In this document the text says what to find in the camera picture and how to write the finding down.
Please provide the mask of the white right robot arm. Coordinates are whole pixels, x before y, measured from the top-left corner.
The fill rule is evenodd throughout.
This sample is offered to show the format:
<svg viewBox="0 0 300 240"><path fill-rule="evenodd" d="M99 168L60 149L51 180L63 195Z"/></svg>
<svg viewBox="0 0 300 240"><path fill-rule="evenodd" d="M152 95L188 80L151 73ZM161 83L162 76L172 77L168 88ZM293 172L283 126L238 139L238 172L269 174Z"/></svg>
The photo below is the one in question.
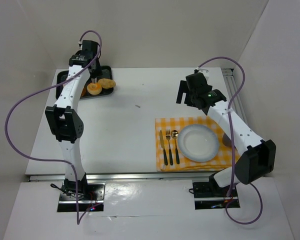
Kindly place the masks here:
<svg viewBox="0 0 300 240"><path fill-rule="evenodd" d="M187 106L203 111L219 125L239 154L235 164L209 177L212 190L230 190L238 183L248 185L273 171L275 143L253 132L233 111L227 98L208 84L203 73L196 71L180 81L176 103L181 103L182 96Z"/></svg>

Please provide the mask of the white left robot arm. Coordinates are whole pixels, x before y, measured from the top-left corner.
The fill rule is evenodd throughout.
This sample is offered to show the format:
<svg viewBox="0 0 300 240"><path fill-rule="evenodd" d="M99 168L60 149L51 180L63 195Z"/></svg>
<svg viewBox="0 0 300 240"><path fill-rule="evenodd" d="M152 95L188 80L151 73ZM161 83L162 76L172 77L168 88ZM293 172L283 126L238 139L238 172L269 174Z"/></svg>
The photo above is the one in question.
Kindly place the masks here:
<svg viewBox="0 0 300 240"><path fill-rule="evenodd" d="M99 63L97 56L100 45L92 40L83 40L80 50L69 59L68 76L62 82L62 91L53 106L45 109L45 116L52 134L59 142L63 160L70 165L65 171L64 189L86 195L89 191L86 172L83 169L80 154L80 138L84 123L77 114L79 100L86 82L96 76Z"/></svg>

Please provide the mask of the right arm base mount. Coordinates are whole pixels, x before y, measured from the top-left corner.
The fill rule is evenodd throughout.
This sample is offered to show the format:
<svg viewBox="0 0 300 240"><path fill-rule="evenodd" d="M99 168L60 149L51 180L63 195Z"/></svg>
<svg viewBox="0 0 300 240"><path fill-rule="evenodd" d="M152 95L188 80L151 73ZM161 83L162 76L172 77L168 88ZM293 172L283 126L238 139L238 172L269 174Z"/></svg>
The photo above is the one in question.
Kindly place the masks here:
<svg viewBox="0 0 300 240"><path fill-rule="evenodd" d="M227 196L229 187L214 188L209 182L193 182L188 191L194 197L195 210L215 210L228 208L240 208L238 192L232 190Z"/></svg>

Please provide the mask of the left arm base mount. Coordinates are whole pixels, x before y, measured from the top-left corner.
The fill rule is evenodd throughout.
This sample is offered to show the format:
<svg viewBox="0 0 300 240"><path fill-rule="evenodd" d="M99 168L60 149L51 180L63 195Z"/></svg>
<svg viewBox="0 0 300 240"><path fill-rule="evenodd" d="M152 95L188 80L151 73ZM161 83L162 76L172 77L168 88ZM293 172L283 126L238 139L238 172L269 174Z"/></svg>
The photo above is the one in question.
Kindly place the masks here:
<svg viewBox="0 0 300 240"><path fill-rule="evenodd" d="M103 212L104 211L104 197L105 187L104 183L101 184L90 184L88 185L87 193L83 194L65 190L64 185L58 187L54 183L50 186L60 191L57 212L58 213L70 213L76 212L76 197L78 197L79 212Z"/></svg>

